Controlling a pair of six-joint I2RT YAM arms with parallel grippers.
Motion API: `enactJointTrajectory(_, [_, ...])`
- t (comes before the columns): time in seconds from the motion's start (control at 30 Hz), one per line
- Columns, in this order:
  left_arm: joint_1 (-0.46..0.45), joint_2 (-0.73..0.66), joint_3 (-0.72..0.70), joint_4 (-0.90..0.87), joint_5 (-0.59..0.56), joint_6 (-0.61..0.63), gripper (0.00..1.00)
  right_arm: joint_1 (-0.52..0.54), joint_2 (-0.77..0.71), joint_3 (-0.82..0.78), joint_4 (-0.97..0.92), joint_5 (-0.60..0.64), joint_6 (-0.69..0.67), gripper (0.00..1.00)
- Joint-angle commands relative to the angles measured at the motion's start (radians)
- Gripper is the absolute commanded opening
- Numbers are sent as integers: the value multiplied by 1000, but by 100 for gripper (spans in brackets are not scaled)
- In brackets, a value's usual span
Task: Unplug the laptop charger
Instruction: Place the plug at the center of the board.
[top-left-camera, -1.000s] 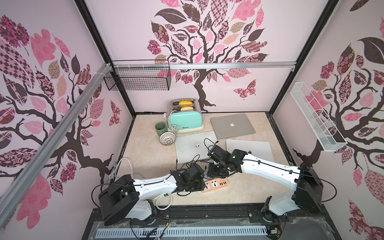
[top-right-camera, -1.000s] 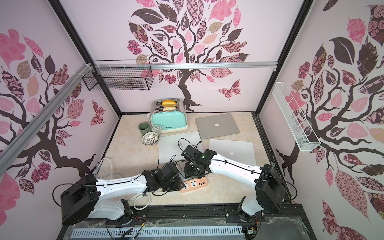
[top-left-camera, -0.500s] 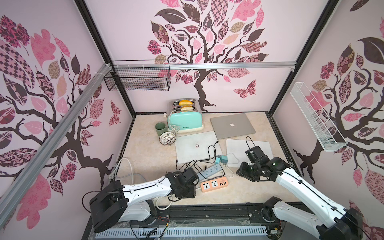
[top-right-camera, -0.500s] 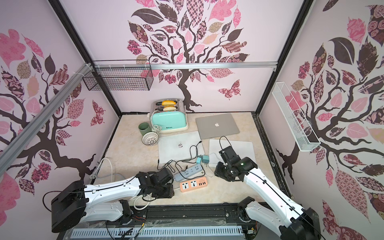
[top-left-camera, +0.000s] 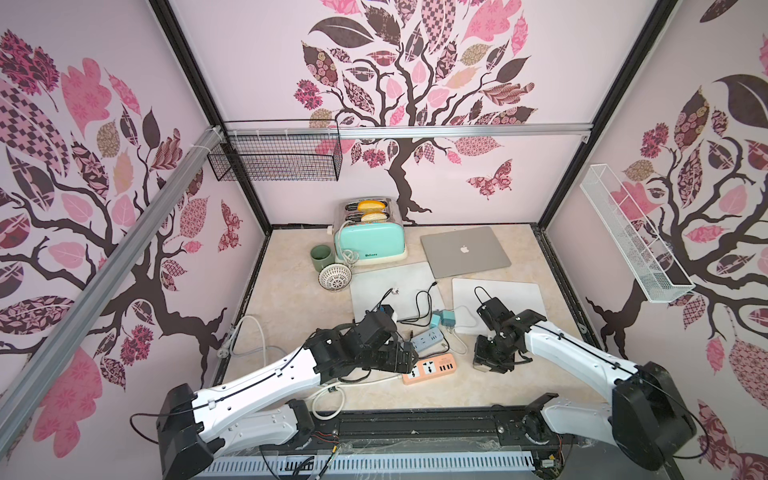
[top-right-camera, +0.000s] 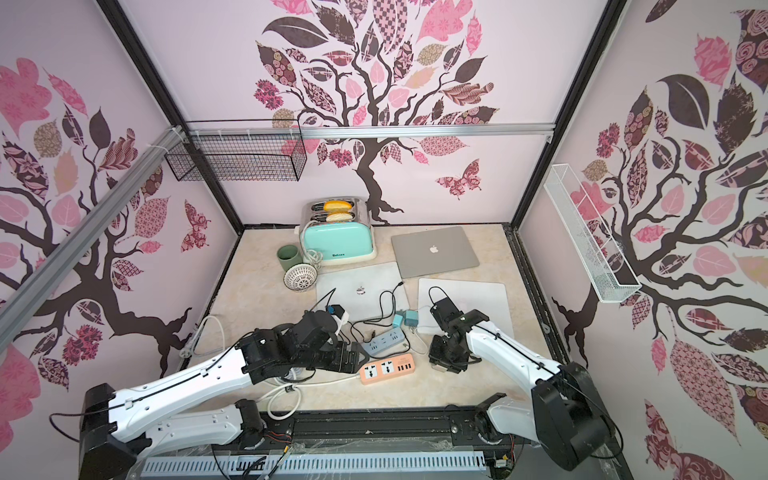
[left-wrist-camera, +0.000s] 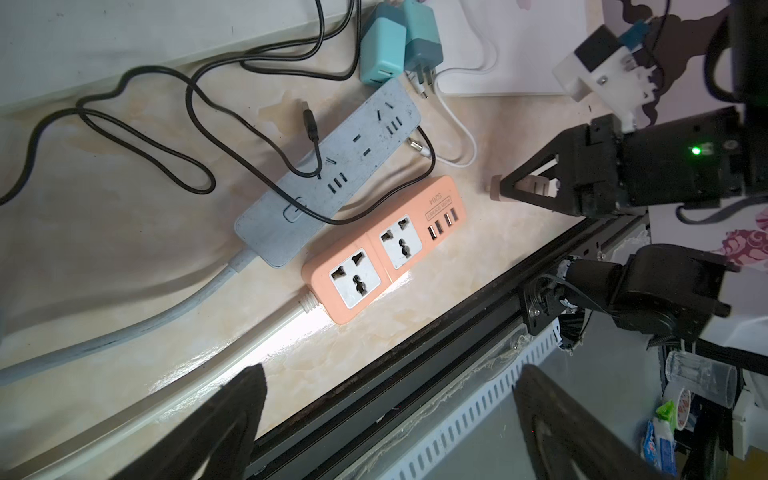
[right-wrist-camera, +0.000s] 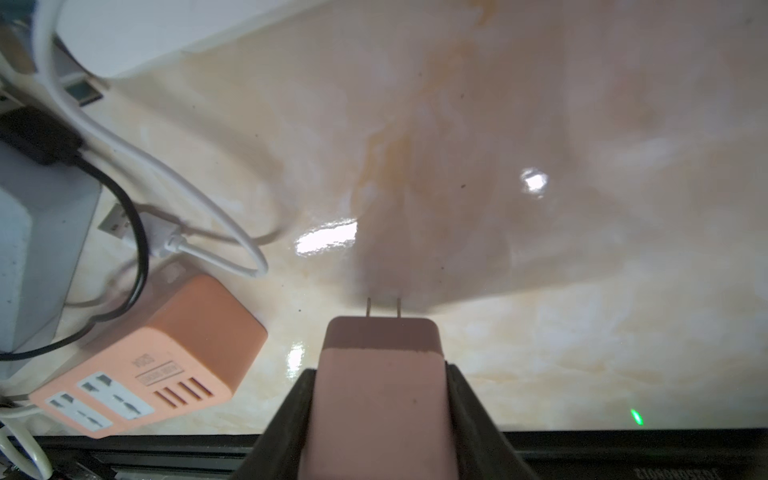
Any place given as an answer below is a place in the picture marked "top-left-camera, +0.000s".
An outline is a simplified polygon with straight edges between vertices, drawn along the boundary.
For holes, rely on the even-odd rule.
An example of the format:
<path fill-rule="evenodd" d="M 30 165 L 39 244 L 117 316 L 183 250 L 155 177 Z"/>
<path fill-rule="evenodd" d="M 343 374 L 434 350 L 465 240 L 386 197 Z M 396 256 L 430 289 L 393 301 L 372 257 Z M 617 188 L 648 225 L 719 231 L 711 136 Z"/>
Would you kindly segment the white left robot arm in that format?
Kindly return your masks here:
<path fill-rule="evenodd" d="M 383 305 L 357 323 L 317 329 L 292 353 L 228 383 L 172 388 L 156 417 L 163 478 L 191 479 L 231 451 L 304 440 L 314 421 L 296 396 L 309 388 L 356 369 L 410 372 L 417 352 L 393 313 Z"/>

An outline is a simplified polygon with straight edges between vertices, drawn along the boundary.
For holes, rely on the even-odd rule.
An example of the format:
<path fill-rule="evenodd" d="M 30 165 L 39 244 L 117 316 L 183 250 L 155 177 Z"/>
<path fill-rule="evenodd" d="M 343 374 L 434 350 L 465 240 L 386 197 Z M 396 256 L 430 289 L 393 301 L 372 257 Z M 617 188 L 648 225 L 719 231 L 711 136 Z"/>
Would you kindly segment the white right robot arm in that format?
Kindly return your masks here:
<path fill-rule="evenodd" d="M 504 374 L 545 359 L 589 386 L 599 403 L 578 403 L 545 393 L 525 408 L 526 438 L 545 445 L 572 435 L 617 447 L 635 465 L 658 470 L 699 428 L 669 372 L 613 356 L 560 329 L 544 315 L 515 313 L 497 297 L 480 301 L 477 313 L 489 329 L 475 342 L 473 364 Z"/>

